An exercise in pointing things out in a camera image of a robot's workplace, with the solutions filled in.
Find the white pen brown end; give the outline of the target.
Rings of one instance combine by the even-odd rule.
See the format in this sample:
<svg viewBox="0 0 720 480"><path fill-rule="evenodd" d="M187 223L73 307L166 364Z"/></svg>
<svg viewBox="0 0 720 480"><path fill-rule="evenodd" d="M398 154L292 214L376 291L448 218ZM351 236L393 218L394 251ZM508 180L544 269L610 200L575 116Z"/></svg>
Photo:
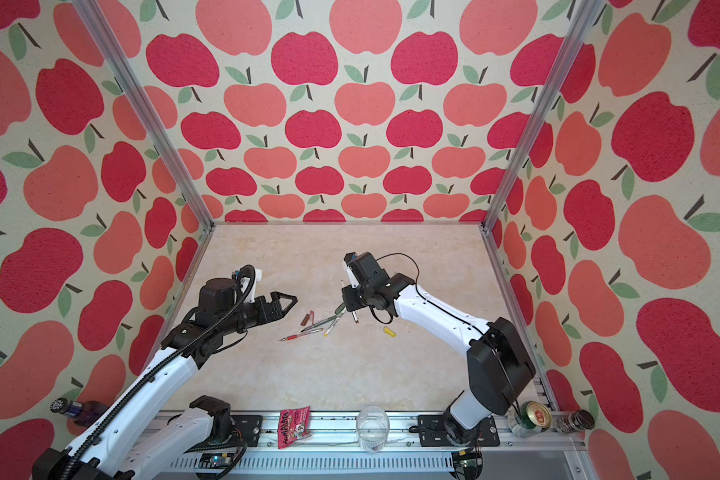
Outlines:
<svg viewBox="0 0 720 480"><path fill-rule="evenodd" d="M344 286L345 286L343 280L341 280L341 285L342 285L342 290L343 290L343 288L344 288ZM351 315L352 315L352 318L353 318L355 324L358 324L358 325L359 325L359 319L358 319L358 317L357 317L356 312L355 312L355 311L351 311L350 313L351 313Z"/></svg>

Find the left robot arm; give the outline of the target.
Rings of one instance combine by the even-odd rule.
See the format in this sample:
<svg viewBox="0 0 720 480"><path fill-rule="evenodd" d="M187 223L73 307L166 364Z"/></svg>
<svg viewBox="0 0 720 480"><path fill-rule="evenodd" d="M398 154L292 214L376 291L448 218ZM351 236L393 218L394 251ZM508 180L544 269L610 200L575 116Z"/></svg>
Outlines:
<svg viewBox="0 0 720 480"><path fill-rule="evenodd" d="M148 439L142 434L166 401L226 349L227 335L281 320L297 303L296 296L277 291L254 296L259 276L246 265L229 278L207 281L197 306L169 332L135 382L65 449L42 453L32 478L153 479L195 448L231 448L242 454L247 443L229 404L208 395L191 402Z"/></svg>

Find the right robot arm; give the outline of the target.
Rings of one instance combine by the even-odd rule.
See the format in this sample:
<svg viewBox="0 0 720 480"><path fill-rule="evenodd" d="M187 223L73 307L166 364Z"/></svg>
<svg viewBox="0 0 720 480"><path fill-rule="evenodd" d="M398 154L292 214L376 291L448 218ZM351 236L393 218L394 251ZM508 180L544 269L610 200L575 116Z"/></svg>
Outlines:
<svg viewBox="0 0 720 480"><path fill-rule="evenodd" d="M468 387L444 413L454 434L518 405L536 369L511 321L471 316L428 294L416 279L389 275L369 252L346 254L344 268L350 284L342 288L342 298L349 312L368 309L373 317L385 312L416 324L465 359Z"/></svg>

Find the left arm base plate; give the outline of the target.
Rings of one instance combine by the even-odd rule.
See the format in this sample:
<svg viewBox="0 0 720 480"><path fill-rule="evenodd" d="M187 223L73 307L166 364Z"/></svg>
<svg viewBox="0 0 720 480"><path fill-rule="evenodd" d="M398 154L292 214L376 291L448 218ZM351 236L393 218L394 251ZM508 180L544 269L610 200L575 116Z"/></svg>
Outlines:
<svg viewBox="0 0 720 480"><path fill-rule="evenodd" d="M248 448L259 443L263 416L233 413L220 424L214 422L210 436L195 444L190 451L209 451L223 448L237 448L245 444Z"/></svg>

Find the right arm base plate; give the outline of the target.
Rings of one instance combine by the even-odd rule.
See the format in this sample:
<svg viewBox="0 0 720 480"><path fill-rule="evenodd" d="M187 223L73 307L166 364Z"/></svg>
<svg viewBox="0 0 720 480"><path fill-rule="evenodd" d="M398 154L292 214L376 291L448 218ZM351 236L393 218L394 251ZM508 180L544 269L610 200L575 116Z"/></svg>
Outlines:
<svg viewBox="0 0 720 480"><path fill-rule="evenodd" d="M422 447L498 447L500 439L492 416L466 429L448 415L419 415L409 432L417 434Z"/></svg>

